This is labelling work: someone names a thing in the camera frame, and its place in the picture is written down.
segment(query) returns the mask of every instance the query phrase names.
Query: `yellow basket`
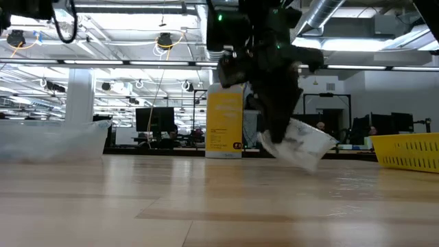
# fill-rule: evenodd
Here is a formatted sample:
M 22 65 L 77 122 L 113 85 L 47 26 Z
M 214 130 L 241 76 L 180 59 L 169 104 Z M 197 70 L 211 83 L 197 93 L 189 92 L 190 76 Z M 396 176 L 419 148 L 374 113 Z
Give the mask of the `yellow basket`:
M 439 133 L 372 137 L 380 165 L 439 173 Z

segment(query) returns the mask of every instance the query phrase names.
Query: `ventilation pipe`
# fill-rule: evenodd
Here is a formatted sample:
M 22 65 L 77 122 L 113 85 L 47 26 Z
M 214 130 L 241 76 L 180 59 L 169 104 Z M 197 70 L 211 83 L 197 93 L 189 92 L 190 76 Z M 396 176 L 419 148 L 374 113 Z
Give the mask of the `ventilation pipe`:
M 291 32 L 290 37 L 293 41 L 297 35 L 315 30 L 309 35 L 321 36 L 324 24 L 334 15 L 346 0 L 313 0 L 308 12 L 302 15 L 296 28 Z

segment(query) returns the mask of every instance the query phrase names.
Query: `wooden floor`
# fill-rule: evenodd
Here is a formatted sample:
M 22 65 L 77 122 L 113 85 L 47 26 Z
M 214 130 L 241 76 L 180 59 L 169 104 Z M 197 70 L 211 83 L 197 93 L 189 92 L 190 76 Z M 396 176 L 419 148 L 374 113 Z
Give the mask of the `wooden floor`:
M 438 246 L 439 174 L 104 156 L 0 165 L 0 246 Z

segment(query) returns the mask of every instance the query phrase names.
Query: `computer monitor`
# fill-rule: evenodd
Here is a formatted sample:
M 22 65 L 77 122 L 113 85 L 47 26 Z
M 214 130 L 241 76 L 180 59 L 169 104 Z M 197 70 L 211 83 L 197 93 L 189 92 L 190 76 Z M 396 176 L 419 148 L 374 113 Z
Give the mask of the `computer monitor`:
M 148 131 L 148 121 L 151 116 L 150 132 L 171 132 L 174 131 L 174 108 L 154 107 L 136 109 L 136 130 L 138 132 Z
M 395 127 L 395 119 L 392 115 L 371 115 L 371 126 L 374 126 L 378 135 L 398 134 Z
M 363 145 L 364 137 L 369 135 L 370 116 L 356 117 L 352 123 L 352 129 L 349 133 L 349 143 L 353 145 Z
M 111 120 L 112 116 L 93 115 L 93 121 Z M 111 147 L 112 143 L 112 126 L 108 127 L 107 139 L 105 139 L 105 148 Z
M 398 132 L 413 132 L 413 115 L 409 113 L 392 113 Z

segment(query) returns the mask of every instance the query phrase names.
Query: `transparent container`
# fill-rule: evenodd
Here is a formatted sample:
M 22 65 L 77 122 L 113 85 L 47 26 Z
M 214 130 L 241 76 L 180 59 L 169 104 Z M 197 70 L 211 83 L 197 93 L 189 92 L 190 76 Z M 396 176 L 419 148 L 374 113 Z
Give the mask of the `transparent container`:
M 111 121 L 0 120 L 0 163 L 61 163 L 102 156 Z
M 272 143 L 268 131 L 259 133 L 258 138 L 271 155 L 310 173 L 317 170 L 319 160 L 337 143 L 332 136 L 296 119 L 290 120 L 282 143 Z

